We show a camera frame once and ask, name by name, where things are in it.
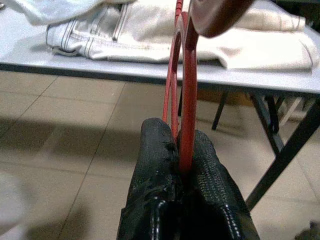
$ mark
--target gray table top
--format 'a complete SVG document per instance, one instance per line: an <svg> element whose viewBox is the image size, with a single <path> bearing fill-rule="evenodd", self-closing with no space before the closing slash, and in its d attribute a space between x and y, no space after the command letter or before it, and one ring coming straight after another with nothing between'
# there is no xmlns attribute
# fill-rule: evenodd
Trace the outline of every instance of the gray table top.
<svg viewBox="0 0 320 240"><path fill-rule="evenodd" d="M281 11L268 0L254 7ZM9 8L0 11L0 70L164 84L167 64L94 61L81 56L53 55L45 45L45 26L31 26L25 16ZM320 49L320 35L305 33ZM320 68L302 71L226 70L218 63L198 65L202 88L228 91L320 97ZM178 78L182 78L181 67Z"/></svg>

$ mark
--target brown round object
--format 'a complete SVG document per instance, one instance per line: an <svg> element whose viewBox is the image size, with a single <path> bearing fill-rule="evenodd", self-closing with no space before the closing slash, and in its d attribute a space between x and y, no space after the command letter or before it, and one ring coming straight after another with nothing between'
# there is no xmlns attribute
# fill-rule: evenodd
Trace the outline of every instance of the brown round object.
<svg viewBox="0 0 320 240"><path fill-rule="evenodd" d="M199 35L215 37L229 29L253 0L192 0L190 15Z"/></svg>

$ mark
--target white jeans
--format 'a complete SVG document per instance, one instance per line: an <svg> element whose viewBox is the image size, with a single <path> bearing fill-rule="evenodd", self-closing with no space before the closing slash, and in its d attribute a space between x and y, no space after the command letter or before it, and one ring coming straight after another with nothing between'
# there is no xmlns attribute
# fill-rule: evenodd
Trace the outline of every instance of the white jeans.
<svg viewBox="0 0 320 240"><path fill-rule="evenodd" d="M175 5L174 0L103 4L80 17L49 25L46 43L54 53L66 56L167 62ZM310 69L318 66L319 53L304 27L302 17L252 8L224 34L200 37L197 58L219 59L229 69Z"/></svg>

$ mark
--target tiled floor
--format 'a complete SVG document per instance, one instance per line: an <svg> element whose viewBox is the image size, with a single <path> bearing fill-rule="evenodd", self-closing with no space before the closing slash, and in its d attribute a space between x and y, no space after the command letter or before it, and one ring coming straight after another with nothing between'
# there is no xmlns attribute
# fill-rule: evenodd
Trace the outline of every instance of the tiled floor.
<svg viewBox="0 0 320 240"><path fill-rule="evenodd" d="M0 170L33 195L0 240L114 240L144 119L161 117L164 86L0 72ZM205 132L246 198L274 155L255 110L198 101ZM281 129L284 139L296 123ZM263 240L292 240L320 220L320 132L252 211Z"/></svg>

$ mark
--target black plastic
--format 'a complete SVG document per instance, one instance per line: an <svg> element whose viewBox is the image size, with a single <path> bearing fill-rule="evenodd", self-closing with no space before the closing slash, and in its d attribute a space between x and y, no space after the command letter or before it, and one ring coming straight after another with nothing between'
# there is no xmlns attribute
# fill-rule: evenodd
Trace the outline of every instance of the black plastic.
<svg viewBox="0 0 320 240"><path fill-rule="evenodd" d="M169 126L150 118L141 127L140 152L121 211L118 240L173 240L178 227L181 182Z"/></svg>

